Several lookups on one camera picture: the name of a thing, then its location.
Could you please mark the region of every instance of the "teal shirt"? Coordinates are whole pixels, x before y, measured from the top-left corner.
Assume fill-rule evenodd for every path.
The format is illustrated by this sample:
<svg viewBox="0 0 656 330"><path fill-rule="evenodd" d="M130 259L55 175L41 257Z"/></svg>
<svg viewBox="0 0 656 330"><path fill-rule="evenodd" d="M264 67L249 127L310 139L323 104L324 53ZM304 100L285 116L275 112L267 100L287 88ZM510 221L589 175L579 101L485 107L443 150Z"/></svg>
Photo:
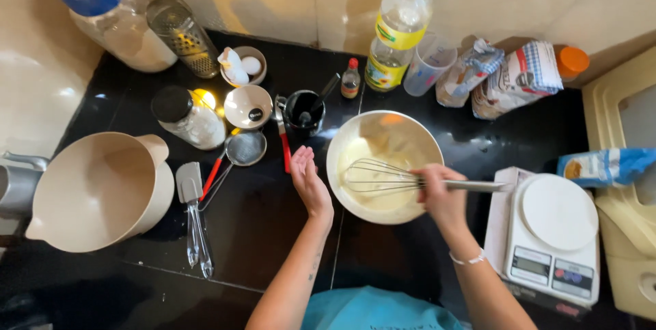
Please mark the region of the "teal shirt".
<svg viewBox="0 0 656 330"><path fill-rule="evenodd" d="M373 287L313 295L301 330L462 330L442 307Z"/></svg>

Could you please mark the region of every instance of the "batter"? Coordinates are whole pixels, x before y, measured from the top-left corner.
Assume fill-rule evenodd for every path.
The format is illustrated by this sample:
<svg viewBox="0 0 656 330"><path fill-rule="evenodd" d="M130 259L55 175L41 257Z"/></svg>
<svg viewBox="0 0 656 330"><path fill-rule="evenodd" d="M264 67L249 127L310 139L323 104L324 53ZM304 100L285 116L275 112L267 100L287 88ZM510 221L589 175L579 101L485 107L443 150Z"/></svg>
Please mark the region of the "batter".
<svg viewBox="0 0 656 330"><path fill-rule="evenodd" d="M382 161L390 166L404 170L413 168L411 155L416 150L411 142L391 139L388 134L376 137L356 138L349 142L340 154L337 172L343 189L363 207L372 210L391 210L405 206L416 199L417 190L381 190L380 192L356 192L379 190L404 185L402 183L381 183L382 181L408 180L402 175L377 173L371 170L351 168L349 166L362 158Z"/></svg>

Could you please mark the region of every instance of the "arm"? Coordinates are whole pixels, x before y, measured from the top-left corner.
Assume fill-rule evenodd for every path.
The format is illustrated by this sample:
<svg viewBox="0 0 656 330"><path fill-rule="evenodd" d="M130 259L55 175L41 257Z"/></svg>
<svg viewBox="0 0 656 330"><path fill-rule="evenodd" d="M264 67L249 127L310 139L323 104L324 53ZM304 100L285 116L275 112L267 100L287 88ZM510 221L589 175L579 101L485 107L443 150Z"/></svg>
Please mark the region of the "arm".
<svg viewBox="0 0 656 330"><path fill-rule="evenodd" d="M427 183L420 201L426 203L426 210L437 223L451 254L455 259L465 262L464 265L454 263L454 266L474 328L537 330L487 260L467 263L481 253L465 219L467 194L463 190L450 192L442 182L443 179L466 178L442 165L428 165L418 173L423 175Z"/></svg>
<svg viewBox="0 0 656 330"><path fill-rule="evenodd" d="M294 187L309 217L287 259L250 315L246 330L299 329L332 226L332 201L319 179L311 148L301 147L291 158Z"/></svg>

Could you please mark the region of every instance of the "person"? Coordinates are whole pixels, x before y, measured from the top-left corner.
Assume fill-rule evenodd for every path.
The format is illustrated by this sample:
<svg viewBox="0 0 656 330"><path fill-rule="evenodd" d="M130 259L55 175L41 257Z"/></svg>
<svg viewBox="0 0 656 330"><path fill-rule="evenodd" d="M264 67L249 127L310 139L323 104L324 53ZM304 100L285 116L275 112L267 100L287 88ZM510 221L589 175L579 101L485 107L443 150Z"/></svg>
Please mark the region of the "person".
<svg viewBox="0 0 656 330"><path fill-rule="evenodd" d="M404 293L373 287L317 293L312 286L332 226L332 200L317 176L314 153L301 147L291 176L307 208L307 223L289 256L250 315L246 330L462 329L447 310ZM537 329L482 255L465 219L466 192L442 180L466 180L442 165L415 170L426 180L419 196L451 250L458 282L475 329Z"/></svg>

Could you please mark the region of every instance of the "person's left hand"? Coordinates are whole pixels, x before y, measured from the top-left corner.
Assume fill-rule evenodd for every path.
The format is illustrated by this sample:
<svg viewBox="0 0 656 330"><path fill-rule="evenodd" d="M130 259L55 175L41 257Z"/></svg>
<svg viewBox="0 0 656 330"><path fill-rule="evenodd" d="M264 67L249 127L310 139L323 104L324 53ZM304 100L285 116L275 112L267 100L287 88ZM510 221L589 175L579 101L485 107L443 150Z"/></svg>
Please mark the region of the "person's left hand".
<svg viewBox="0 0 656 330"><path fill-rule="evenodd" d="M332 221L332 200L328 188L317 175L312 149L301 146L291 157L289 168L294 187L305 203L309 216Z"/></svg>

